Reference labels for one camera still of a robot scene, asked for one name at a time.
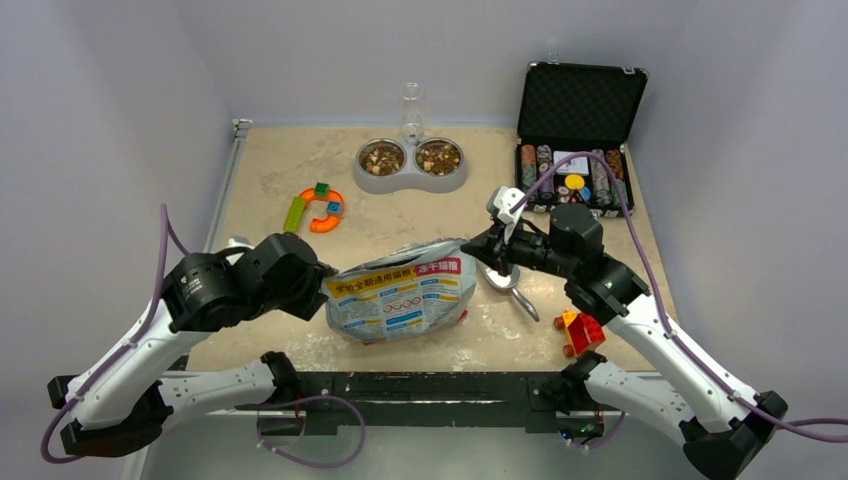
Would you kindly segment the metal food scoop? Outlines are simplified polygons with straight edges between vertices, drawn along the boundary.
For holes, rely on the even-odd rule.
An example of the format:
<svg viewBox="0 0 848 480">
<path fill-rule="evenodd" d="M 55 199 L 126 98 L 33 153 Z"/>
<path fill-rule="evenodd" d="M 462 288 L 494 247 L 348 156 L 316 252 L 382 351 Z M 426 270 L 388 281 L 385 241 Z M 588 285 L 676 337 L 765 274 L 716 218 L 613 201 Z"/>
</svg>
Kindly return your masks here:
<svg viewBox="0 0 848 480">
<path fill-rule="evenodd" d="M 518 266 L 513 266 L 507 275 L 499 274 L 495 269 L 490 268 L 482 262 L 477 262 L 477 266 L 491 287 L 502 293 L 509 293 L 534 322 L 540 322 L 540 315 L 533 303 L 518 290 L 518 284 L 521 279 L 521 271 Z"/>
</svg>

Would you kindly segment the pet food bag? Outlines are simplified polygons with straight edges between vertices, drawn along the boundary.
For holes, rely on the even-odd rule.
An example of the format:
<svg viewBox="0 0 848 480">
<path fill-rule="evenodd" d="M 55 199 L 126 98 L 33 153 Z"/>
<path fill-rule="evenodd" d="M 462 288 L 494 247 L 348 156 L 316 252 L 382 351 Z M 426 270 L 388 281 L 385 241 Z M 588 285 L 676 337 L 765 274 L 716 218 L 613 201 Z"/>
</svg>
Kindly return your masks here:
<svg viewBox="0 0 848 480">
<path fill-rule="evenodd" d="M 460 238 L 408 245 L 322 282 L 335 332 L 360 344 L 414 338 L 460 322 L 477 284 Z"/>
</svg>

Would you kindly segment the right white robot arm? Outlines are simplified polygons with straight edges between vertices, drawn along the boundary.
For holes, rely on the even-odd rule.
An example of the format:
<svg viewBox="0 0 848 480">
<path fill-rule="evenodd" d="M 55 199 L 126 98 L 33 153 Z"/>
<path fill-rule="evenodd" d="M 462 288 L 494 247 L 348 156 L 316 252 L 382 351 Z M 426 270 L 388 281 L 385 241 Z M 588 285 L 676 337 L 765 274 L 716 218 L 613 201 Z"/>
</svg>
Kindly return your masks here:
<svg viewBox="0 0 848 480">
<path fill-rule="evenodd" d="M 740 381 L 700 347 L 687 354 L 680 345 L 687 334 L 669 323 L 647 284 L 605 252 L 603 228 L 586 206 L 556 206 L 545 233 L 506 230 L 495 220 L 461 249 L 500 272 L 518 265 L 564 279 L 571 303 L 634 347 L 662 377 L 631 378 L 603 355 L 582 353 L 561 372 L 555 399 L 562 410 L 590 402 L 615 407 L 678 444 L 706 478 L 737 478 L 776 430 L 750 409 L 783 418 L 786 401 Z"/>
</svg>

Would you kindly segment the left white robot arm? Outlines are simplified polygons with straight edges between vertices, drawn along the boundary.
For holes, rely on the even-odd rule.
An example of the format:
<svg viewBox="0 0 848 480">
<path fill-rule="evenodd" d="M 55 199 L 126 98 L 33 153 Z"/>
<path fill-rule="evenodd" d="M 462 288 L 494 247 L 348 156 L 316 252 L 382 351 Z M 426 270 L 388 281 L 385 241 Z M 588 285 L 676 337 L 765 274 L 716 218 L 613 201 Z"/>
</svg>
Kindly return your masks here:
<svg viewBox="0 0 848 480">
<path fill-rule="evenodd" d="M 172 377 L 169 369 L 212 334 L 267 313 L 311 319 L 327 300 L 322 286 L 335 269 L 293 233 L 256 245 L 233 243 L 191 253 L 161 270 L 140 318 L 92 367 L 49 382 L 57 414 L 41 441 L 43 458 L 119 458 L 139 451 L 167 429 L 194 417 L 241 406 L 284 409 L 300 396 L 289 358 L 268 352 L 225 371 Z"/>
</svg>

